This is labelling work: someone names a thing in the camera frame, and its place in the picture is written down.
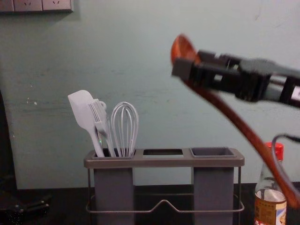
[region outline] light blue wall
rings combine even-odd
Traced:
[[[137,108],[137,147],[234,147],[246,157],[242,181],[256,182],[262,161],[223,116],[171,78],[170,48],[184,32],[199,49],[300,69],[299,24],[296,0],[75,0],[69,15],[1,16],[0,87],[18,187],[86,186],[92,143],[67,99],[81,89],[110,112],[123,100]],[[265,141],[300,134],[297,109],[222,96]],[[286,143],[285,167],[297,181],[298,148]],[[140,171],[136,182],[157,173]],[[186,173],[162,172],[156,182],[185,183]]]

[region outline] wooden spoon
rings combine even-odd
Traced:
[[[201,62],[199,55],[196,53],[191,42],[186,36],[180,34],[174,40],[171,48],[171,61],[172,64],[176,58],[185,58],[192,60],[195,64]],[[205,90],[203,88],[194,87],[190,81],[183,81],[191,90],[200,95],[202,98],[214,105],[221,113],[223,113],[248,139],[253,145],[259,155],[262,157],[266,165],[273,173],[276,181],[281,187],[288,204],[292,208],[300,208],[300,193],[293,186],[292,182],[287,177],[286,173],[280,174],[278,167],[273,161],[271,150],[265,145],[265,143],[259,138],[259,136],[244,122],[241,117],[228,106],[221,98],[214,93]]]

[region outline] whisk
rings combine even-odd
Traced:
[[[131,157],[139,127],[139,115],[128,102],[118,103],[111,116],[112,133],[119,157]]]

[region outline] wall socket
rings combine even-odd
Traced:
[[[44,11],[52,11],[52,10],[72,11],[71,0],[42,0],[42,2],[43,2]]]
[[[43,11],[42,0],[14,0],[16,12]]]
[[[14,12],[14,1],[0,0],[0,13],[2,12]]]

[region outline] gray utensil holder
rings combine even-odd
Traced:
[[[132,158],[95,157],[91,151],[84,159],[84,166],[88,169],[89,190],[90,169],[94,170],[97,211],[90,210],[89,203],[87,211],[97,214],[97,225],[134,225],[135,213],[151,213],[160,204],[167,203],[178,213],[194,213],[195,225],[232,225],[233,213],[244,209],[240,191],[240,209],[233,209],[233,171],[234,167],[239,168],[240,185],[240,168],[244,163],[244,157],[230,148],[136,149]],[[132,173],[135,167],[192,167],[194,210],[177,209],[164,199],[147,211],[136,210]]]

